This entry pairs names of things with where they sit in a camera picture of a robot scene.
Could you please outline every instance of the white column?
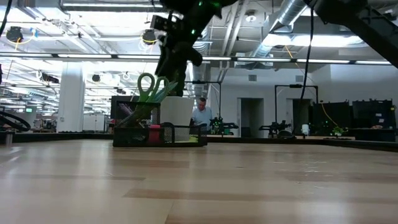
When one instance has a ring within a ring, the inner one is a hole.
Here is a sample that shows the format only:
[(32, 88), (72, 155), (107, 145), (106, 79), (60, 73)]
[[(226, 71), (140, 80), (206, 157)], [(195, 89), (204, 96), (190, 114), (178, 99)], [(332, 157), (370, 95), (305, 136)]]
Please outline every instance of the white column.
[(62, 69), (57, 132), (83, 130), (85, 74), (81, 62), (64, 62)]

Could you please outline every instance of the scissors handle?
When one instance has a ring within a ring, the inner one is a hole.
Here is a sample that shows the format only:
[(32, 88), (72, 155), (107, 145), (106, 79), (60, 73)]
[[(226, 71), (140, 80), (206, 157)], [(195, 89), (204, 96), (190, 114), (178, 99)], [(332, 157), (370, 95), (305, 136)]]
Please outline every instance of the scissors handle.
[(166, 95), (169, 92), (169, 84), (170, 84), (169, 80), (166, 77), (159, 77), (156, 80), (156, 85), (155, 85), (155, 88), (153, 89), (153, 93), (151, 94), (151, 96), (149, 98), (151, 101), (156, 101), (156, 99), (159, 98), (157, 91), (159, 90), (159, 86), (162, 81), (163, 81), (164, 87), (163, 87), (163, 89), (161, 89), (159, 91), (159, 95)]
[[(149, 77), (150, 78), (150, 86), (148, 88), (148, 90), (144, 90), (142, 89), (142, 79), (144, 77)], [(155, 85), (155, 78), (152, 74), (150, 73), (142, 73), (139, 77), (138, 77), (138, 81), (137, 81), (137, 85), (138, 85), (138, 90), (139, 90), (139, 101), (140, 102), (146, 102), (148, 100), (149, 94), (152, 92), (152, 90), (154, 89), (154, 85)]]

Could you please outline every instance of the wooden floor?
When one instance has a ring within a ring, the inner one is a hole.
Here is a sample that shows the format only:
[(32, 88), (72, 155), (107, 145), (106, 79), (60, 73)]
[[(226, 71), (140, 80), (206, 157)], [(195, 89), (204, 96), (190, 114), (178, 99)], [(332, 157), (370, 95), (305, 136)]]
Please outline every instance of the wooden floor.
[(330, 146), (110, 141), (0, 148), (0, 223), (396, 224), (398, 154)]

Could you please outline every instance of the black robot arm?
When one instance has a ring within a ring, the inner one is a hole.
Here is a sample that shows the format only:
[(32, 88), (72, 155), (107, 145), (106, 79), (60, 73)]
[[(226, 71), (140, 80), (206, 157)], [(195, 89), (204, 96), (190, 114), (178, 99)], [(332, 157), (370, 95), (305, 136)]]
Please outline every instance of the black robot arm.
[(398, 68), (398, 27), (367, 0), (305, 0), (324, 21), (343, 25)]
[[(221, 18), (221, 9), (237, 0), (160, 0), (164, 7), (172, 10), (169, 18), (154, 16), (151, 28), (166, 31), (159, 37), (160, 59), (155, 74), (177, 81), (174, 95), (183, 96), (187, 61), (199, 66), (202, 56), (192, 46), (213, 16)], [(183, 19), (173, 16), (173, 11)]]

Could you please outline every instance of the man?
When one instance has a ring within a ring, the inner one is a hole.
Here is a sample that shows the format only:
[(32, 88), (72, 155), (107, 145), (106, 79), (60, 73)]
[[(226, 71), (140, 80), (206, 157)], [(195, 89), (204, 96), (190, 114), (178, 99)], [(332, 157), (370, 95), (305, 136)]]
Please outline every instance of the man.
[(198, 108), (192, 113), (192, 120), (195, 125), (207, 124), (207, 131), (211, 129), (210, 120), (213, 119), (211, 109), (206, 106), (206, 99), (200, 98)]

